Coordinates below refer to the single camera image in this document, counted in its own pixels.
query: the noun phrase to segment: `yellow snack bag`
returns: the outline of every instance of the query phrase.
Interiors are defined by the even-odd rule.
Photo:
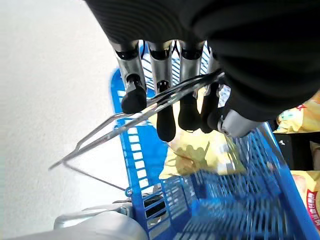
[[[305,103],[284,111],[277,118],[276,134],[312,133],[320,131],[320,91]]]
[[[320,171],[291,171],[303,203],[320,234]]]
[[[197,106],[201,111],[204,89],[198,91]],[[200,129],[187,132],[179,128],[179,102],[173,105],[176,134],[168,143],[168,151],[159,179],[183,176],[206,170],[219,175],[243,173],[245,168],[240,162],[237,146],[218,131],[203,133]],[[149,118],[153,126],[157,125],[157,116]]]

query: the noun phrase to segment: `shopping cart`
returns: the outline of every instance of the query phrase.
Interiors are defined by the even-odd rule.
[[[209,54],[204,47],[201,73]],[[148,51],[142,60],[147,97],[154,96]],[[173,84],[179,81],[179,59],[172,57]],[[111,80],[116,113],[122,112],[125,88],[120,71]],[[221,92],[220,98],[228,97]],[[129,118],[117,120],[122,126]],[[168,145],[156,129],[144,121],[120,135],[134,218],[155,240],[220,239],[319,239],[305,209],[290,170],[269,125],[234,139],[246,173],[217,175],[199,171],[184,177],[159,180]]]

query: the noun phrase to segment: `chrome metal rod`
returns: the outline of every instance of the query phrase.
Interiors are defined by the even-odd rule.
[[[133,119],[132,121],[128,122],[127,124],[120,126],[117,129],[114,129],[113,131],[110,131],[109,133],[99,137],[95,141],[85,145],[84,147],[80,148],[80,146],[88,140],[90,137],[95,135],[97,132],[99,132],[101,129],[103,129],[105,126],[111,123],[111,121],[121,119],[121,118],[126,118],[129,115],[124,114],[124,113],[117,113],[111,117],[109,117],[106,121],[104,121],[101,125],[99,125],[96,129],[94,129],[91,133],[89,133],[87,136],[85,136],[83,139],[78,142],[76,145],[76,148],[70,152],[68,155],[63,157],[61,160],[58,162],[54,163],[49,170],[52,170],[53,168],[59,166],[60,164],[69,161],[71,159],[74,159],[90,150],[93,148],[113,139],[114,137],[120,135],[121,133],[127,131],[128,129],[134,127],[135,125],[139,124],[142,121],[147,120],[149,117],[153,116],[154,114],[158,113],[162,109],[178,102],[182,97],[185,95],[197,91],[200,88],[211,84],[213,82],[218,81],[218,78],[221,78],[224,76],[224,73],[221,73],[220,70],[217,70],[211,74],[207,75],[201,75],[201,76],[196,76],[192,79],[189,79],[185,82],[182,82],[174,87],[169,88],[168,90],[160,93],[159,95],[155,96],[154,98],[150,99],[148,101],[148,105],[151,106],[155,103],[157,103],[156,106],[151,108],[145,113],[142,113],[140,116],[137,118]]]

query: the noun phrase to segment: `black sleeve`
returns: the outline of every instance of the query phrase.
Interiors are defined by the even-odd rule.
[[[231,87],[228,105],[262,122],[320,87],[320,1],[188,0],[182,24],[208,39]]]

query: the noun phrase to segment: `metal wire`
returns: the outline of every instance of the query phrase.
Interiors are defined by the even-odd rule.
[[[76,145],[75,149],[67,154],[65,157],[63,157],[61,160],[54,163],[52,166],[49,167],[49,170],[52,170],[56,168],[57,166],[63,164],[66,168],[71,169],[73,171],[76,171],[77,173],[80,173],[82,175],[85,175],[87,177],[93,178],[95,180],[98,180],[100,182],[103,182],[105,184],[108,184],[112,187],[115,187],[119,190],[125,191],[124,188],[119,187],[117,185],[114,185],[110,182],[107,182],[105,180],[102,180],[98,177],[95,177],[75,166],[72,166],[68,164],[68,161],[92,150],[93,148],[113,139],[114,137],[120,135],[121,133],[127,131],[128,129],[134,127],[135,125],[139,124],[142,121],[147,120],[152,115],[158,113],[159,111],[163,110],[164,108],[178,102],[181,98],[183,98],[185,95],[197,91],[200,88],[209,85],[213,82],[218,82],[221,78],[224,77],[224,73],[218,69],[215,72],[211,74],[206,75],[199,75],[195,76],[193,78],[187,79],[176,86],[173,86],[169,88],[168,90],[156,95],[155,97],[149,99],[147,101],[147,111],[144,113],[137,113],[137,114],[125,114],[123,112],[116,113],[109,117],[107,120],[105,120],[103,123],[101,123],[98,127],[96,127],[93,131],[91,131],[88,135],[86,135],[84,138],[82,138]],[[83,146],[84,142],[89,140],[91,137],[93,137],[95,134],[100,132],[103,128],[105,128],[107,125],[109,125],[114,120],[123,119],[131,117],[132,115],[137,116],[135,119],[131,120],[127,124],[120,126],[119,128],[114,129],[113,131],[108,132],[104,136],[94,140],[93,142]]]

